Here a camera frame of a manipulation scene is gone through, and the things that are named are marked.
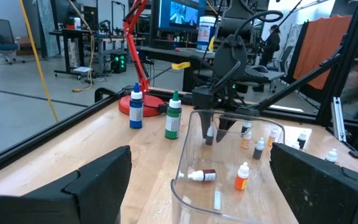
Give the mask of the small dark green coloring bottle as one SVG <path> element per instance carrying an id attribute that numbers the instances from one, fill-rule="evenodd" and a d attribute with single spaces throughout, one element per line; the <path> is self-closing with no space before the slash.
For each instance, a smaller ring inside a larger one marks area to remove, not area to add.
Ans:
<path id="1" fill-rule="evenodd" d="M 254 159 L 260 159 L 261 158 L 261 155 L 262 155 L 262 152 L 264 150 L 264 139 L 263 138 L 260 138 L 255 147 L 254 147 L 254 153 L 253 153 L 253 158 Z"/>

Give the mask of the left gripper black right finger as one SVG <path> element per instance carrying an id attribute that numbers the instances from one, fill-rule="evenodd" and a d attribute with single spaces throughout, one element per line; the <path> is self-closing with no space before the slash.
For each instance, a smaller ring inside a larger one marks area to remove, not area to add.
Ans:
<path id="1" fill-rule="evenodd" d="M 282 143 L 270 169 L 299 224 L 358 224 L 358 172 Z"/>

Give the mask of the clear plastic bin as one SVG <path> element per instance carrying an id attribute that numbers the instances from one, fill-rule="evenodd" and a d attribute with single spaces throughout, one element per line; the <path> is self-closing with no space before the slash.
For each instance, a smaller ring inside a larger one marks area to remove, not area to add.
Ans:
<path id="1" fill-rule="evenodd" d="M 280 134 L 275 142 L 285 141 L 281 124 L 263 118 L 241 116 L 213 111 L 214 141 L 205 144 L 199 112 L 191 112 L 188 131 L 176 176 L 170 183 L 172 192 L 172 222 L 176 224 L 284 224 L 293 217 L 278 189 L 270 170 L 269 134 L 277 127 Z M 236 122 L 222 141 L 216 142 L 219 117 L 232 116 Z M 241 148 L 242 125 L 251 122 L 248 131 L 252 141 L 248 149 Z M 260 159 L 254 159 L 257 141 L 264 139 Z M 240 166 L 247 162 L 249 177 L 244 190 L 236 190 L 234 182 Z M 214 169 L 216 180 L 198 182 L 187 177 L 178 178 L 196 170 Z"/>

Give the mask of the large blue food coloring bottle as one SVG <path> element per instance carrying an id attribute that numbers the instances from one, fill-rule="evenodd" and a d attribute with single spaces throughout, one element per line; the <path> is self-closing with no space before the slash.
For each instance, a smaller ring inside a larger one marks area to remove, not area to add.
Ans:
<path id="1" fill-rule="evenodd" d="M 132 129 L 140 129 L 144 117 L 144 102 L 143 94 L 140 90 L 139 84 L 135 82 L 134 90 L 131 91 L 131 98 L 129 101 L 129 126 Z"/>

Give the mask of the small orange food coloring bottle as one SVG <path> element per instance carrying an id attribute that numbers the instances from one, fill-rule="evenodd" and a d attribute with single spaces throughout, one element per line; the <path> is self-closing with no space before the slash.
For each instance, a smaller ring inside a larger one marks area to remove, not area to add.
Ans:
<path id="1" fill-rule="evenodd" d="M 237 176 L 234 182 L 234 188 L 236 190 L 244 190 L 247 185 L 249 177 L 249 166 L 247 162 L 244 162 L 237 171 Z"/>
<path id="2" fill-rule="evenodd" d="M 280 134 L 280 131 L 277 127 L 274 127 L 268 137 L 267 145 L 272 147 L 272 144 L 275 142 L 276 137 Z"/>
<path id="3" fill-rule="evenodd" d="M 248 149 L 252 141 L 252 132 L 248 131 L 242 136 L 241 148 Z"/>

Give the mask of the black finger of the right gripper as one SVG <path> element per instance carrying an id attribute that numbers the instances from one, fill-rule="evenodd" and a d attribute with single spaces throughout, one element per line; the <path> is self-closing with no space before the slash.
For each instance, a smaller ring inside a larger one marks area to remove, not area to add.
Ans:
<path id="1" fill-rule="evenodd" d="M 235 124 L 236 120 L 232 116 L 221 115 L 219 117 L 218 131 L 216 134 L 216 142 L 220 142 L 225 137 L 226 133 Z"/>
<path id="2" fill-rule="evenodd" d="M 200 116 L 203 139 L 206 139 L 208 129 L 213 122 L 214 113 L 212 111 L 200 111 L 198 114 Z"/>

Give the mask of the black curved frame bracket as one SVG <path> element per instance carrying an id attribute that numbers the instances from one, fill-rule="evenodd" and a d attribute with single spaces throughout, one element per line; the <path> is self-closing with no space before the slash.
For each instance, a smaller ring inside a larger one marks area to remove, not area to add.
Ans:
<path id="1" fill-rule="evenodd" d="M 94 92 L 94 102 L 97 103 L 101 101 L 104 96 L 117 96 L 117 93 L 107 88 L 98 88 Z"/>

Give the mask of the small black food coloring bottle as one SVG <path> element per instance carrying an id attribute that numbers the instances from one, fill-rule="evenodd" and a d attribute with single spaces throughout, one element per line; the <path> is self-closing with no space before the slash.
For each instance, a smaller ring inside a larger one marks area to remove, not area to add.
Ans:
<path id="1" fill-rule="evenodd" d="M 303 131 L 302 133 L 300 133 L 300 135 L 298 136 L 297 142 L 300 146 L 300 149 L 303 149 L 307 140 L 308 134 L 306 131 Z"/>
<path id="2" fill-rule="evenodd" d="M 324 159 L 325 159 L 326 161 L 328 161 L 328 162 L 335 163 L 335 162 L 337 161 L 337 159 L 338 159 L 337 150 L 336 150 L 336 149 L 330 150 L 330 151 L 326 154 L 326 156 L 325 156 Z"/>

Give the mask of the large green food coloring bottle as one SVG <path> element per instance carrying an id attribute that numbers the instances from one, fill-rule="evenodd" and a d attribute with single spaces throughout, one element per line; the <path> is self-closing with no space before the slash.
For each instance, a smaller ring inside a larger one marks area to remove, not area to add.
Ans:
<path id="1" fill-rule="evenodd" d="M 170 99 L 165 121 L 165 137 L 168 139 L 177 139 L 180 131 L 181 122 L 181 100 L 179 99 L 178 90 L 173 93 Z"/>

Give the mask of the small red food coloring bottle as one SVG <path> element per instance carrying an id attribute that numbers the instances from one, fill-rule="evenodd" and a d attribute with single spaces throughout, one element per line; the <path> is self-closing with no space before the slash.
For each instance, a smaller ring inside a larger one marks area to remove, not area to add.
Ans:
<path id="1" fill-rule="evenodd" d="M 216 180 L 217 175 L 214 169 L 196 170 L 187 175 L 182 172 L 178 173 L 178 178 L 184 177 L 198 182 L 207 182 Z"/>

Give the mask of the white wipes canister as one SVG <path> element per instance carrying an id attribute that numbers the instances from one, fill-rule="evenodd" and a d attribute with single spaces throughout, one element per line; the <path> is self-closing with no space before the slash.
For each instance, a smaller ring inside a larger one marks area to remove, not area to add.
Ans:
<path id="1" fill-rule="evenodd" d="M 215 35 L 216 18 L 211 16 L 200 17 L 198 26 L 197 51 L 209 50 L 209 43 Z"/>

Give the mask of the silver aluminium bracket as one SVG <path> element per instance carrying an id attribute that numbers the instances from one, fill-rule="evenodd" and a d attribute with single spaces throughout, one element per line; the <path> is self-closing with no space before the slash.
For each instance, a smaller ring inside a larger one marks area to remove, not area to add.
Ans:
<path id="1" fill-rule="evenodd" d="M 339 97 L 333 97 L 331 103 L 331 114 L 335 137 L 341 142 L 346 142 L 346 130 L 344 127 L 341 99 Z"/>

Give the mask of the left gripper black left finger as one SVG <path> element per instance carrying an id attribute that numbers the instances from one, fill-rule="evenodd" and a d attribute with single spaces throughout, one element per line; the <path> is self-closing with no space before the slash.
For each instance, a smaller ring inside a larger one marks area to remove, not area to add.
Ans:
<path id="1" fill-rule="evenodd" d="M 80 167 L 64 188 L 74 196 L 81 224 L 116 224 L 132 170 L 131 147 L 121 146 Z"/>

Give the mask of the black desk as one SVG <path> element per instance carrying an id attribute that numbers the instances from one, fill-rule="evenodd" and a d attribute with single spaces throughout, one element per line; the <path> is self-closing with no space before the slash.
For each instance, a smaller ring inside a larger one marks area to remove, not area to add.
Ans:
<path id="1" fill-rule="evenodd" d="M 192 89 L 200 83 L 200 81 L 196 81 L 194 77 L 205 81 L 213 74 L 211 70 L 208 70 L 206 66 L 193 58 L 193 56 L 202 58 L 203 53 L 192 49 L 179 48 L 178 50 L 166 50 L 139 46 L 137 47 L 137 53 L 148 82 L 151 82 L 157 77 L 157 75 L 150 76 L 145 68 L 146 64 L 152 64 L 152 60 L 160 60 L 174 64 L 190 62 L 190 67 L 185 68 L 183 71 L 181 90 L 185 92 L 191 92 Z"/>
<path id="2" fill-rule="evenodd" d="M 85 68 L 85 37 L 93 37 L 89 30 L 77 30 L 62 28 L 49 32 L 50 35 L 62 38 L 62 50 L 65 59 L 65 68 L 63 70 L 54 70 L 55 77 L 59 75 L 71 75 L 78 80 L 85 75 L 89 69 Z"/>

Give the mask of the orange cloth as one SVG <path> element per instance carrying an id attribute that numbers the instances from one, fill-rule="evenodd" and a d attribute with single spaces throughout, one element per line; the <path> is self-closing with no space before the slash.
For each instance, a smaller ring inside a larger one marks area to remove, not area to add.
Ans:
<path id="1" fill-rule="evenodd" d="M 347 32 L 352 16 L 332 16 L 308 23 L 293 78 L 298 80 L 318 66 L 338 49 Z"/>

